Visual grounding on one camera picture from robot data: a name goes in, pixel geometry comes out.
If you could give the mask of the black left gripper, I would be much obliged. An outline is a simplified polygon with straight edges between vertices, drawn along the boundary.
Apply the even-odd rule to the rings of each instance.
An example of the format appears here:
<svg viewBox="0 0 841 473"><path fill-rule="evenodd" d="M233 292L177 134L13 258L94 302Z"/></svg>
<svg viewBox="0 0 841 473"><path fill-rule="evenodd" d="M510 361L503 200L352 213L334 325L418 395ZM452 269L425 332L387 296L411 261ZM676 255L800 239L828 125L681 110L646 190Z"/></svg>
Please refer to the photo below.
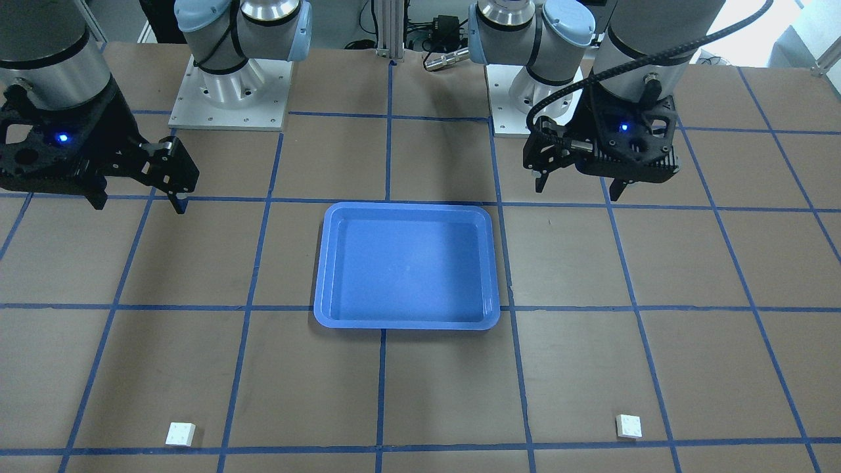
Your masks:
<svg viewBox="0 0 841 473"><path fill-rule="evenodd" d="M567 125L539 119L540 130L560 142L530 135L523 168L535 174L535 192L544 191L550 173L568 166L613 179L608 197L617 202L629 182L664 183L681 169L673 146L677 119L672 95L648 110L612 95L584 95Z"/></svg>

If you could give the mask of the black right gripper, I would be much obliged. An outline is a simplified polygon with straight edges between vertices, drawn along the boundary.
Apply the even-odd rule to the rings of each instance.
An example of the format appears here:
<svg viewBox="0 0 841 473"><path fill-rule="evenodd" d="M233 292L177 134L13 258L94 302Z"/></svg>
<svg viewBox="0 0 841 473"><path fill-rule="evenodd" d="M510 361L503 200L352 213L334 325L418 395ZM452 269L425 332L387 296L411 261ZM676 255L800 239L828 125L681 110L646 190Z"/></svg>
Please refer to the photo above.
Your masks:
<svg viewBox="0 0 841 473"><path fill-rule="evenodd" d="M68 110L40 110L22 85L4 90L2 132L13 125L30 131L20 143L2 140L1 185L6 191L83 196L96 210L108 200L107 177L128 177L170 194L183 215L199 170L177 137L150 143L116 81Z"/></svg>

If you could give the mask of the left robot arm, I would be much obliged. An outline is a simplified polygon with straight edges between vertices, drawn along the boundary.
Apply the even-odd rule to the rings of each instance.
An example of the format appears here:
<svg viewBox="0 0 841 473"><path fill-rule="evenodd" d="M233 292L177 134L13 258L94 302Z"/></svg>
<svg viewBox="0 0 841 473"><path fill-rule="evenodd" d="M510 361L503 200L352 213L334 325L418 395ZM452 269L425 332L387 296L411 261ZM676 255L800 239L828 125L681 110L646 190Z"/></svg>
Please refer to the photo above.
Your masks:
<svg viewBox="0 0 841 473"><path fill-rule="evenodd" d="M477 1L468 10L470 59L516 66L510 97L526 115L523 168L543 192L574 166L606 177L616 201L633 183L664 183L681 170L673 91L696 52L674 53L612 78L612 67L706 35L721 1Z"/></svg>

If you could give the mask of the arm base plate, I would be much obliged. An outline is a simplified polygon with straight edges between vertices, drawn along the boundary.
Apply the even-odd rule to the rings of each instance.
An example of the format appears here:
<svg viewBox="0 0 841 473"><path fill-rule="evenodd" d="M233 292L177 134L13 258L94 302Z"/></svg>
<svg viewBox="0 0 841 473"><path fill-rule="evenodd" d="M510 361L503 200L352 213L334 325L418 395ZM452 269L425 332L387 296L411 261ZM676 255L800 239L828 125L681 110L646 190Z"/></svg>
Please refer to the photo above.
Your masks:
<svg viewBox="0 0 841 473"><path fill-rule="evenodd" d="M202 71L189 58L169 125L199 131L277 131L284 128L294 63L250 59L225 75Z"/></svg>
<svg viewBox="0 0 841 473"><path fill-rule="evenodd" d="M538 83L525 66L486 66L488 99L493 121L493 135L502 138L528 138L526 115L541 99L547 98L561 87ZM538 112L550 116L558 125L567 125L576 113L583 91L577 90L564 96Z"/></svg>

